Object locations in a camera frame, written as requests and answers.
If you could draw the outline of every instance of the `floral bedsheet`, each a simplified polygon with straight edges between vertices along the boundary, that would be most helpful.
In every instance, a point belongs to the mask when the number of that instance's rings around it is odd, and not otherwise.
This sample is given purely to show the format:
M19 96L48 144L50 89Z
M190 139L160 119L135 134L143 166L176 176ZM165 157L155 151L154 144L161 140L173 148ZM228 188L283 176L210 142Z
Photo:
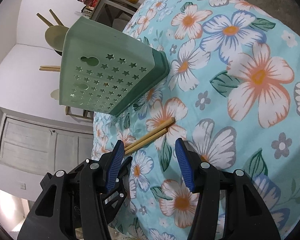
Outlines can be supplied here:
M170 74L118 118L95 113L92 158L177 121L133 154L111 226L142 240L187 238L198 195L182 180L181 137L218 169L244 169L284 239L300 219L300 37L243 0L146 0L124 33L164 51Z

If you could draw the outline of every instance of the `door frame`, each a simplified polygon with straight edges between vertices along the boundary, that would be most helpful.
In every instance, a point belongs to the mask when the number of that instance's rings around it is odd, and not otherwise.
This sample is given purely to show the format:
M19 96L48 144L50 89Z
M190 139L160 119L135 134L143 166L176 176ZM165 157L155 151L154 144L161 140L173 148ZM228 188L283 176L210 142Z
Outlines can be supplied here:
M40 125L40 126L55 128L58 130L72 131L72 132L78 132L78 133L84 133L84 134L93 134L92 126L51 120L51 119L38 117L38 116L34 116L34 115L23 114L20 112L16 112L13 110L9 110L9 109L0 107L0 144L1 144L1 139L2 139L3 128L4 128L7 117L16 119L16 120L19 120L22 122L27 122L27 123L31 123L31 124Z

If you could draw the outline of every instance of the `chopstick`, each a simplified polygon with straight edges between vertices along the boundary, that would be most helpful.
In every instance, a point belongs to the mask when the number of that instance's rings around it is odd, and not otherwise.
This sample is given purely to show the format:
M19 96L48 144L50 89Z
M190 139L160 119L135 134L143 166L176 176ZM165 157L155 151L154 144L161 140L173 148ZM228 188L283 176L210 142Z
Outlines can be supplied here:
M139 143L143 142L144 140L147 140L149 137L151 137L154 134L160 132L161 130L163 130L164 128L168 127L169 125L175 123L175 121L176 121L176 119L174 117L171 117L170 119L168 119L167 121L165 121L164 123L162 123L161 125L159 125L156 129L152 130L150 133L147 133L145 136L141 137L139 140L137 140L133 144L130 144L129 146L125 147L124 150L127 152L132 147L135 147Z
M60 66L40 66L41 71L60 72Z
M163 130L159 131L158 133L155 133L154 135L150 136L146 140L142 141L141 143L139 143L139 144L135 145L134 147L130 148L129 150L125 151L125 154L130 154L130 153L137 151L138 149L141 149L142 147L146 146L148 143L158 139L159 137L161 137L162 135L164 135L167 132L168 132L168 128L164 128Z
M37 13L37 16L49 27L53 26L53 24L49 22L46 18L44 18L40 13Z
M49 10L49 12L52 14L52 17L55 19L58 25L64 26L63 23L57 17L57 15L55 15L55 13L51 9Z

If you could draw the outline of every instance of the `door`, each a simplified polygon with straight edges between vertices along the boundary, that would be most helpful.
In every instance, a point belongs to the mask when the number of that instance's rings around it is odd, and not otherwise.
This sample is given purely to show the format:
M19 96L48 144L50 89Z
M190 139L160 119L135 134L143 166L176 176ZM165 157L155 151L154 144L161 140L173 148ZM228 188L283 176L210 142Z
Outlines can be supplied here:
M71 171L91 158L93 135L6 118L0 163L33 174Z

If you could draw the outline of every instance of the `light switch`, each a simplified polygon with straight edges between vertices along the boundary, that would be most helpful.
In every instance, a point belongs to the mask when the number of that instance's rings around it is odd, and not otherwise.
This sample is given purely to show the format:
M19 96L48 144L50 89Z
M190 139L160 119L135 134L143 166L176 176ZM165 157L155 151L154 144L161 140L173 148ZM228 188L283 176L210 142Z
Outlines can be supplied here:
M26 184L23 182L19 182L19 186L21 189L26 189Z

